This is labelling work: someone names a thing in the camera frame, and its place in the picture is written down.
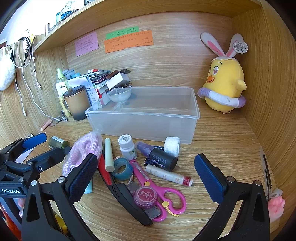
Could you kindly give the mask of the green glass bottle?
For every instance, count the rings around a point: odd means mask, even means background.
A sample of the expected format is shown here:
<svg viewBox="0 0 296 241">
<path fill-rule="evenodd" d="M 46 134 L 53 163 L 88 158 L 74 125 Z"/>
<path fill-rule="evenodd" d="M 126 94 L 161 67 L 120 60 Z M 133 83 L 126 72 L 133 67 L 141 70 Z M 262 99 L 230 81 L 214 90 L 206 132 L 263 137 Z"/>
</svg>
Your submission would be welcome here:
<svg viewBox="0 0 296 241">
<path fill-rule="evenodd" d="M 60 148 L 60 149 L 65 149 L 66 147 L 68 147 L 70 144 L 68 141 L 59 138 L 57 136 L 52 136 L 49 139 L 49 148 L 53 149 L 53 148 Z"/>
</svg>

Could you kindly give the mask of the pale yellow glue stick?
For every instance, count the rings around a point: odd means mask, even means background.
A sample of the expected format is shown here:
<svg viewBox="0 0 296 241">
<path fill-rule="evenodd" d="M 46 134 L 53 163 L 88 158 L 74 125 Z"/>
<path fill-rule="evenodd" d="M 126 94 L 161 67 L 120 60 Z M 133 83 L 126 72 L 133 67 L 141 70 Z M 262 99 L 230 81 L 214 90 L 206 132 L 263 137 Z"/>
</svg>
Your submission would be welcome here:
<svg viewBox="0 0 296 241">
<path fill-rule="evenodd" d="M 108 173 L 112 173 L 115 170 L 114 159 L 112 154 L 111 139 L 106 138 L 104 140 L 104 159 L 105 159 L 105 170 Z"/>
</svg>

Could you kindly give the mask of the teal tape roll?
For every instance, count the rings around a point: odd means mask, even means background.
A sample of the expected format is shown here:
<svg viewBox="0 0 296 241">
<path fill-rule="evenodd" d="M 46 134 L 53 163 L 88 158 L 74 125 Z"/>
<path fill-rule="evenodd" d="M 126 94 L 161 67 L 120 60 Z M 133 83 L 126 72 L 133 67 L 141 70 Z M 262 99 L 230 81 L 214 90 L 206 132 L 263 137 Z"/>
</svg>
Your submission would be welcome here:
<svg viewBox="0 0 296 241">
<path fill-rule="evenodd" d="M 133 166 L 129 163 L 128 159 L 118 158 L 114 161 L 114 171 L 111 174 L 117 180 L 128 180 L 133 174 Z"/>
</svg>

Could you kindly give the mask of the white pill bottle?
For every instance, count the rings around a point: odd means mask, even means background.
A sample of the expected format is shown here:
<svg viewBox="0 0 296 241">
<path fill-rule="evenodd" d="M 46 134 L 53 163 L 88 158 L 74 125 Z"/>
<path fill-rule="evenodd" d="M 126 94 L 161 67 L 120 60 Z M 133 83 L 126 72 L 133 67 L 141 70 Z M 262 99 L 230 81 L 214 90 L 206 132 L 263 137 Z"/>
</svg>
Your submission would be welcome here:
<svg viewBox="0 0 296 241">
<path fill-rule="evenodd" d="M 118 138 L 118 144 L 119 144 L 119 148 L 122 153 L 122 156 L 128 159 L 128 161 L 135 160 L 137 158 L 135 144 L 130 135 L 128 134 L 121 135 Z"/>
</svg>

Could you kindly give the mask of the pink scissors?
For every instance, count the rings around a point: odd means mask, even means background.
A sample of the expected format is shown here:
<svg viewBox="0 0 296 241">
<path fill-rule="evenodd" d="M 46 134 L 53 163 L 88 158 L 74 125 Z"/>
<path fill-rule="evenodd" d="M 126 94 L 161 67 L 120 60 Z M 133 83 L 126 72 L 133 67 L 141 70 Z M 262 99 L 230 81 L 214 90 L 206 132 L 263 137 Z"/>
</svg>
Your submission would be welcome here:
<svg viewBox="0 0 296 241">
<path fill-rule="evenodd" d="M 153 221 L 155 222 L 161 222 L 164 221 L 168 215 L 168 213 L 172 216 L 179 216 L 180 214 L 184 213 L 187 207 L 187 202 L 182 194 L 177 189 L 169 188 L 169 187 L 161 187 L 156 184 L 149 178 L 148 174 L 143 170 L 143 168 L 140 166 L 140 164 L 136 160 L 131 160 L 129 163 L 133 166 L 133 172 L 135 176 L 137 177 L 139 183 L 142 187 L 149 187 L 155 190 L 157 194 L 157 200 L 156 200 L 156 206 L 161 212 L 161 214 L 154 218 Z M 173 202 L 170 200 L 170 198 L 165 197 L 166 193 L 173 193 L 177 195 L 182 203 L 182 207 L 179 209 L 176 209 L 173 206 Z"/>
</svg>

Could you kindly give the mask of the red black lint brush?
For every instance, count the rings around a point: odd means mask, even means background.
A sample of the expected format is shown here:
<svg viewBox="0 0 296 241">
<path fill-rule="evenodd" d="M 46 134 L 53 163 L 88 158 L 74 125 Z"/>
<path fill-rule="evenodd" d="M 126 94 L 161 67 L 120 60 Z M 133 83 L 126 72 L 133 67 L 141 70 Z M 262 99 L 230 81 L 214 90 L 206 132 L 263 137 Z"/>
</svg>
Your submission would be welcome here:
<svg viewBox="0 0 296 241">
<path fill-rule="evenodd" d="M 117 184 L 112 175 L 105 170 L 104 154 L 99 159 L 98 171 L 109 191 L 131 216 L 144 226 L 153 224 L 145 211 L 135 204 L 133 196 L 126 185 L 124 183 Z"/>
</svg>

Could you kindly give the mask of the cream lip balm tube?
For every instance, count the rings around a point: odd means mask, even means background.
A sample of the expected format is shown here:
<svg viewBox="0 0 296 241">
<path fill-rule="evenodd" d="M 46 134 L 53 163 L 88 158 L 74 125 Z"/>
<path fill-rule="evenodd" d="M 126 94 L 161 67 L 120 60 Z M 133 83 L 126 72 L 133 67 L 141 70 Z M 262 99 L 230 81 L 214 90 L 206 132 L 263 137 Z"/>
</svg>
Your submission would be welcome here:
<svg viewBox="0 0 296 241">
<path fill-rule="evenodd" d="M 153 165 L 147 165 L 145 167 L 145 171 L 147 173 L 157 176 L 159 178 L 162 178 L 167 181 L 171 181 L 171 182 L 183 185 L 183 186 L 191 187 L 192 183 L 193 183 L 193 178 L 191 178 L 191 177 L 177 174 L 174 172 L 169 172 L 169 171 L 166 171 L 164 169 L 158 168 Z"/>
</svg>

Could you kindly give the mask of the purple black spray bottle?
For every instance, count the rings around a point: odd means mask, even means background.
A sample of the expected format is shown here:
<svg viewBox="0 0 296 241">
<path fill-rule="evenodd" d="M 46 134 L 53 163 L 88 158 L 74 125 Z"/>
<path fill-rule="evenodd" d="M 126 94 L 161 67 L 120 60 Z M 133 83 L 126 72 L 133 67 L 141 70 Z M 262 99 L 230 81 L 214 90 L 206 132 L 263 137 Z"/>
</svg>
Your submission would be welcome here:
<svg viewBox="0 0 296 241">
<path fill-rule="evenodd" d="M 172 171 L 177 165 L 178 158 L 154 146 L 138 141 L 135 147 L 152 163 L 166 171 Z"/>
</svg>

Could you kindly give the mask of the pink round compact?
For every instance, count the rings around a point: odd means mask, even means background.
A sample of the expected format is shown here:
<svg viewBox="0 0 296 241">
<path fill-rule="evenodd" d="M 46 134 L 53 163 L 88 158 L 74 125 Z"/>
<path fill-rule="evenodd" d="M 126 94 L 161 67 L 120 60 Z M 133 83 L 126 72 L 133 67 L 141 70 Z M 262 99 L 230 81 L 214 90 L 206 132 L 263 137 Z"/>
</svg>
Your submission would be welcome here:
<svg viewBox="0 0 296 241">
<path fill-rule="evenodd" d="M 154 206 L 157 201 L 157 193 L 151 187 L 142 186 L 135 191 L 133 199 L 137 206 L 150 208 Z"/>
</svg>

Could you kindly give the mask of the white bandage roll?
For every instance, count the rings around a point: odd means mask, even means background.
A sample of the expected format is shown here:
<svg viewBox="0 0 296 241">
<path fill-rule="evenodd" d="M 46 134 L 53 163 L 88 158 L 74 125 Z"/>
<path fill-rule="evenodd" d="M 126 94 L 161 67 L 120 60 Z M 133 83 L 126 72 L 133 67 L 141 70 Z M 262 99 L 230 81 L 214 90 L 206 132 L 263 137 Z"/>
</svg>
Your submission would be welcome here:
<svg viewBox="0 0 296 241">
<path fill-rule="evenodd" d="M 180 151 L 180 138 L 179 137 L 167 137 L 164 142 L 164 152 L 178 157 Z"/>
</svg>

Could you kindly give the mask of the light blue white tube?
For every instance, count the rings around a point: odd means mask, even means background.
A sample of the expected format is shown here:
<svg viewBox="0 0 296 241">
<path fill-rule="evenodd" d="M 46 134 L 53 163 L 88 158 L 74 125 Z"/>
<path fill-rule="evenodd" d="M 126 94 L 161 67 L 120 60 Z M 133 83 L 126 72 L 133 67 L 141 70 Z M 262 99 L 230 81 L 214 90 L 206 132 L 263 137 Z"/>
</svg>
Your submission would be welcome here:
<svg viewBox="0 0 296 241">
<path fill-rule="evenodd" d="M 93 179 L 90 180 L 90 182 L 88 183 L 85 191 L 84 191 L 84 194 L 89 194 L 93 191 Z"/>
</svg>

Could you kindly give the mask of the pink toy paw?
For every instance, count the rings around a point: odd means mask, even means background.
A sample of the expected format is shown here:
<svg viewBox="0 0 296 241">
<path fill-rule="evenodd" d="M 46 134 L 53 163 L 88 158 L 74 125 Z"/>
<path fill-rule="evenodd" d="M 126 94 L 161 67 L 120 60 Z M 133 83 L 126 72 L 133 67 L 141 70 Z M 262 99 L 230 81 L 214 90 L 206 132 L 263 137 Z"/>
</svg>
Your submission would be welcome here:
<svg viewBox="0 0 296 241">
<path fill-rule="evenodd" d="M 284 212 L 285 200 L 282 196 L 274 197 L 268 201 L 268 212 L 270 223 L 278 220 Z"/>
</svg>

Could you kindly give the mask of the brown lidded mug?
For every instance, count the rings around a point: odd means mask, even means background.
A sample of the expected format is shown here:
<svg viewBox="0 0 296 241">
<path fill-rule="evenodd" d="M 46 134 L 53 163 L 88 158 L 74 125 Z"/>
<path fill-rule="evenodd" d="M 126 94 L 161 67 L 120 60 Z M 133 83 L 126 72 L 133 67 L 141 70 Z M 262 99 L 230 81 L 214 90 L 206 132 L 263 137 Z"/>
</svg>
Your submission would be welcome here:
<svg viewBox="0 0 296 241">
<path fill-rule="evenodd" d="M 66 103 L 66 109 L 70 111 L 74 120 L 81 121 L 86 118 L 85 111 L 91 106 L 87 91 L 84 85 L 70 87 L 63 93 L 63 103 Z"/>
</svg>

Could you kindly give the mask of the white fluffy bag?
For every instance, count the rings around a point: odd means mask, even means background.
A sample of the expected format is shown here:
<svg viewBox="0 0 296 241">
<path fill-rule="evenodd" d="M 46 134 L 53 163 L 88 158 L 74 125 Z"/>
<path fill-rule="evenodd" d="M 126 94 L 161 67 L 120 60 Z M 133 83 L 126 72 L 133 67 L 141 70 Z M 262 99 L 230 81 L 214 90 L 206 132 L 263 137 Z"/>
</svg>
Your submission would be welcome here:
<svg viewBox="0 0 296 241">
<path fill-rule="evenodd" d="M 6 47 L 1 47 L 0 64 L 0 91 L 5 91 L 15 78 L 16 67 L 12 58 L 12 50 L 8 51 Z"/>
</svg>

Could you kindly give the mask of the pink sticky note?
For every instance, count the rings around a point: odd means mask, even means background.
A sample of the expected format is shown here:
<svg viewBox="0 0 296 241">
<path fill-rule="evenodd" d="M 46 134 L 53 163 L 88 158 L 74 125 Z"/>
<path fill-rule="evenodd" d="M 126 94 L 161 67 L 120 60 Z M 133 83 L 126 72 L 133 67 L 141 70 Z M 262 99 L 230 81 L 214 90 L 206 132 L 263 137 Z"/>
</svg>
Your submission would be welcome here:
<svg viewBox="0 0 296 241">
<path fill-rule="evenodd" d="M 84 37 L 75 40 L 74 45 L 76 57 L 98 49 L 99 43 L 97 39 L 97 33 L 91 32 L 88 35 L 85 35 Z"/>
</svg>

